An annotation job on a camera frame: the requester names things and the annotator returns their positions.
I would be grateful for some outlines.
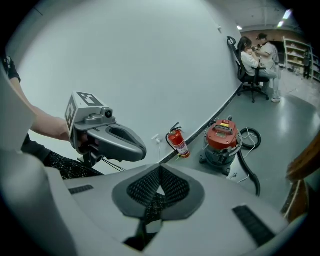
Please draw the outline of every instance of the jeans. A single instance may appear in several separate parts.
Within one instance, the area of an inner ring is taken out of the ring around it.
[[[274,72],[273,70],[270,69],[264,69],[264,70],[260,70],[259,71],[259,77],[262,78],[269,78],[273,80],[273,95],[272,98],[273,99],[278,99],[280,97],[279,94],[279,78],[278,78],[278,74],[276,72]],[[263,88],[262,91],[264,93],[267,93],[268,88],[269,88],[269,82],[264,82],[263,83]]]

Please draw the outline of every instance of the long hair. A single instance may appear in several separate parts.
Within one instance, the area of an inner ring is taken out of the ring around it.
[[[246,47],[251,47],[251,46],[252,46],[252,41],[248,37],[246,36],[241,37],[238,43],[238,53],[239,53],[240,60],[241,60],[241,53],[245,50]]]

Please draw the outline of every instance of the ceiling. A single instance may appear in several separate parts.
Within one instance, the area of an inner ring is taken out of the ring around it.
[[[218,0],[230,12],[243,32],[277,29],[286,9],[277,0]],[[293,17],[287,19],[281,30],[303,33]]]

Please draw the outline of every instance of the black mesh panel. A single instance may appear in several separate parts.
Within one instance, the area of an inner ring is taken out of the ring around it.
[[[190,191],[186,180],[177,177],[164,168],[162,169],[161,187],[166,196],[167,207],[171,207],[185,199]]]
[[[160,186],[159,171],[156,169],[132,183],[127,188],[128,195],[136,202],[147,207],[151,204]]]

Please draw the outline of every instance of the curved white wall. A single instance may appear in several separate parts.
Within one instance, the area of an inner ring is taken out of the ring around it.
[[[241,37],[228,13],[205,0],[92,0],[51,21],[18,72],[30,102],[53,116],[64,116],[74,90],[98,95],[147,146],[143,162],[121,164],[131,168],[158,162],[154,135],[180,122],[190,137],[238,88],[226,36]],[[30,135],[78,156],[67,142]],[[169,153],[162,143],[161,159]]]

